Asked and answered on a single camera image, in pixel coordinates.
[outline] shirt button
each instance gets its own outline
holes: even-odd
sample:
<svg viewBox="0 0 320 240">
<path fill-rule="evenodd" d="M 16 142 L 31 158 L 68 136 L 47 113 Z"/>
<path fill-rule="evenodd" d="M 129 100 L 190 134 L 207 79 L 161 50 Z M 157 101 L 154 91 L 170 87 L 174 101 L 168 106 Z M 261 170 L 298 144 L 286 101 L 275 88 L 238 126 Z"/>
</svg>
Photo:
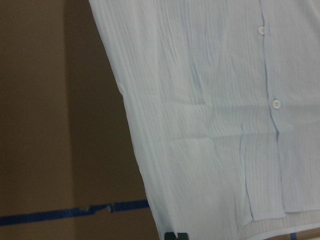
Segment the shirt button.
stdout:
<svg viewBox="0 0 320 240">
<path fill-rule="evenodd" d="M 258 32 L 259 32 L 259 34 L 261 34 L 261 35 L 265 35 L 265 27 L 264 27 L 264 26 L 260 26 L 260 27 L 258 28 Z"/>
<path fill-rule="evenodd" d="M 273 106 L 274 109 L 280 108 L 280 101 L 279 100 L 274 100 L 272 102 L 272 106 Z"/>
</svg>

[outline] wrinkled fabric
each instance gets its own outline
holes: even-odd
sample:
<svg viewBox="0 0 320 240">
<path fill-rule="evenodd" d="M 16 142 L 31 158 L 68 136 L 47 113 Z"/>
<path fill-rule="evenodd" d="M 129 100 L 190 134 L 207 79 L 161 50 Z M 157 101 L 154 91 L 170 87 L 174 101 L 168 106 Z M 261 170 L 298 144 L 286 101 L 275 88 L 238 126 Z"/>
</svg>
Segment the wrinkled fabric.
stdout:
<svg viewBox="0 0 320 240">
<path fill-rule="evenodd" d="M 89 2 L 161 240 L 320 227 L 319 0 Z"/>
</svg>

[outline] button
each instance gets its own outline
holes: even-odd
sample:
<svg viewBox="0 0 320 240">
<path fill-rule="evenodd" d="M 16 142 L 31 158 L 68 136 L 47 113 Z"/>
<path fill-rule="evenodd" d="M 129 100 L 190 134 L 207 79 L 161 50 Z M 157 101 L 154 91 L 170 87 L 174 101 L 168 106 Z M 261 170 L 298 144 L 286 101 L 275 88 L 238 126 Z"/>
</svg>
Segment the button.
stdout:
<svg viewBox="0 0 320 240">
<path fill-rule="evenodd" d="M 280 101 L 279 100 L 274 100 L 272 102 L 272 106 L 273 106 L 274 109 L 280 108 Z"/>
<path fill-rule="evenodd" d="M 260 26 L 260 27 L 258 28 L 258 32 L 259 32 L 259 34 L 261 34 L 261 35 L 265 35 L 265 27 L 264 27 L 264 26 Z"/>
</svg>

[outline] light blue shirt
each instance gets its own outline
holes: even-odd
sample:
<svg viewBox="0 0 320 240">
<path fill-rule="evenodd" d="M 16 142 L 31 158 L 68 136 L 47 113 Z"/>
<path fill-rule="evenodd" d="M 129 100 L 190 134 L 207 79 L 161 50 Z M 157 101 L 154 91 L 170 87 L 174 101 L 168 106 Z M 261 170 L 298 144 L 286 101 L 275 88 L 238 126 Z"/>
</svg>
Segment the light blue shirt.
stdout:
<svg viewBox="0 0 320 240">
<path fill-rule="evenodd" d="M 320 0 L 89 0 L 158 229 L 320 227 Z"/>
</svg>

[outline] blue tape strip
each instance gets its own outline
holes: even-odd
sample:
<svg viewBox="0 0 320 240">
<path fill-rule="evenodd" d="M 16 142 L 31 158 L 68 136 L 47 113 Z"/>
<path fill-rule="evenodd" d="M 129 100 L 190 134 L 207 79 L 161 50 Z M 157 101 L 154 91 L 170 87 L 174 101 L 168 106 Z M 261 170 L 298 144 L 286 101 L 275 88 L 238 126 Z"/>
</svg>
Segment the blue tape strip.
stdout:
<svg viewBox="0 0 320 240">
<path fill-rule="evenodd" d="M 11 215 L 0 217 L 0 227 L 14 224 L 27 224 L 34 222 L 42 222 L 49 220 L 65 219 L 65 218 L 74 218 L 94 215 L 97 211 L 107 209 L 109 212 L 120 212 L 120 211 L 129 211 L 134 209 L 148 208 L 149 204 L 147 200 L 138 200 L 138 201 L 128 201 L 128 202 L 117 202 L 112 204 L 102 204 L 90 206 L 87 210 L 83 210 L 79 207 L 64 209 L 64 210 L 55 210 L 55 211 L 46 211 L 46 212 L 37 212 L 31 214 L 21 214 L 21 215 Z"/>
<path fill-rule="evenodd" d="M 290 233 L 290 240 L 297 240 L 297 234 L 294 233 Z"/>
</svg>

